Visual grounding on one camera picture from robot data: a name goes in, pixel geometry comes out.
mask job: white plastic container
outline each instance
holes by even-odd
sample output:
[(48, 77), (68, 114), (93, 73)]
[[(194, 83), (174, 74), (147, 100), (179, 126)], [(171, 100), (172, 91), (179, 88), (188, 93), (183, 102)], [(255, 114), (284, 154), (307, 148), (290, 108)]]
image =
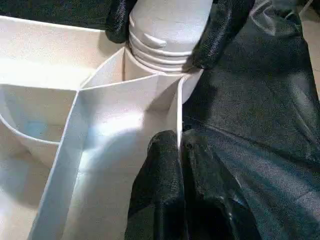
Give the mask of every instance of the white plastic container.
[(174, 130), (180, 145), (201, 71), (151, 69), (99, 30), (0, 30), (0, 240), (123, 239), (148, 143)]

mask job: white compartment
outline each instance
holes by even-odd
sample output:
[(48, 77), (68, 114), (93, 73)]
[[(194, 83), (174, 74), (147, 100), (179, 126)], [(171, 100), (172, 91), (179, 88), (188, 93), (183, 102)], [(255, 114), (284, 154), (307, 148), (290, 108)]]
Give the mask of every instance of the white compartment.
[(101, 30), (0, 16), (0, 83), (77, 89), (122, 47)]
[(90, 77), (82, 88), (121, 83), (155, 74), (155, 71), (143, 66), (132, 56), (126, 47), (107, 59)]
[[(191, 94), (182, 91), (192, 91), (199, 76), (183, 77), (179, 87), (181, 76), (155, 75), (81, 90), (29, 239), (122, 240), (148, 143), (160, 131), (182, 130), (182, 103)], [(77, 126), (80, 142), (70, 147)]]
[(25, 240), (50, 169), (0, 122), (0, 240)]
[(0, 34), (0, 240), (122, 239), (148, 143), (179, 146), (200, 73), (151, 70), (100, 30), (0, 16)]
[(51, 167), (75, 91), (0, 85), (0, 120), (38, 160)]

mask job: black nitrile glove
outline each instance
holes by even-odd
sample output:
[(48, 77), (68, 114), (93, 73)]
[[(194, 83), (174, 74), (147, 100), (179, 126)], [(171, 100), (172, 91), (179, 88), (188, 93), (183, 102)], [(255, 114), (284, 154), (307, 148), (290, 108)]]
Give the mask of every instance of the black nitrile glove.
[(132, 186), (125, 239), (261, 239), (240, 186), (206, 140), (186, 131), (182, 156), (183, 175), (176, 135), (152, 138)]
[(131, 192), (125, 240), (180, 240), (185, 233), (185, 197), (177, 137), (156, 134)]
[(214, 67), (228, 43), (247, 21), (255, 0), (219, 0), (211, 11), (207, 26), (192, 55), (193, 65), (201, 69)]
[(183, 133), (183, 176), (190, 239), (260, 240), (242, 190), (193, 129)]
[(129, 14), (137, 0), (111, 0), (106, 17), (105, 34), (116, 44), (124, 43), (129, 38)]

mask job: white divider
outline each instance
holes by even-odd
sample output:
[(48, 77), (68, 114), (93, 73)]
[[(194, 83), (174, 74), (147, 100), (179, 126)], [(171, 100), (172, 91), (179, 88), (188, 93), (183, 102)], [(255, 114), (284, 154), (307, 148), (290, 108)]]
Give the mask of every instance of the white divider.
[(88, 124), (86, 109), (77, 94), (28, 239), (61, 239), (88, 133)]
[[(132, 183), (146, 158), (148, 143), (154, 134), (177, 124), (172, 113), (177, 112), (173, 108), (181, 75), (166, 77), (153, 75), (79, 92), (29, 239), (121, 239)], [(78, 136), (80, 127), (75, 121), (84, 119), (83, 115), (73, 117), (77, 108), (87, 116), (88, 128), (81, 127), (84, 145), (72, 148), (68, 145), (76, 141), (67, 135)], [(73, 168), (71, 173), (67, 167), (57, 169), (65, 162), (79, 165), (77, 175)], [(63, 191), (61, 179), (76, 181), (74, 189), (68, 186)], [(61, 206), (67, 202), (61, 198), (69, 201), (71, 196), (70, 204)]]
[(126, 47), (108, 58), (81, 88), (103, 86), (154, 75), (156, 72), (139, 63)]
[(0, 120), (35, 158), (51, 167), (75, 94), (0, 85)]

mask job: plastic compartment wall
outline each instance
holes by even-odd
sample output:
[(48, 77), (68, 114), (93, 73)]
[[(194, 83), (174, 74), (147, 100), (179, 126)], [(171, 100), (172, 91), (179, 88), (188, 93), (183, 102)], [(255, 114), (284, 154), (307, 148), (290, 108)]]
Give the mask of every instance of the plastic compartment wall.
[(0, 16), (0, 83), (77, 89), (122, 47), (102, 30)]
[[(199, 76), (183, 77), (180, 87), (178, 76), (166, 80), (153, 75), (81, 90), (75, 109), (87, 116), (86, 132), (81, 132), (85, 140), (81, 137), (82, 148), (72, 149), (67, 146), (74, 139), (65, 136), (61, 149), (69, 149), (69, 154), (60, 150), (57, 155), (52, 170), (57, 181), (50, 180), (29, 239), (123, 239), (131, 187), (147, 156), (148, 143), (160, 131), (182, 130), (178, 118), (182, 118), (182, 102), (191, 93), (177, 90), (182, 91), (185, 84), (184, 90), (192, 91)], [(77, 136), (74, 121), (77, 118), (71, 117), (66, 134)], [(57, 169), (65, 162), (78, 166), (77, 174), (74, 168), (71, 174), (67, 167)], [(74, 188), (62, 190), (66, 188), (59, 179), (69, 179)], [(61, 192), (63, 197), (54, 194)], [(67, 201), (55, 211), (62, 198)]]

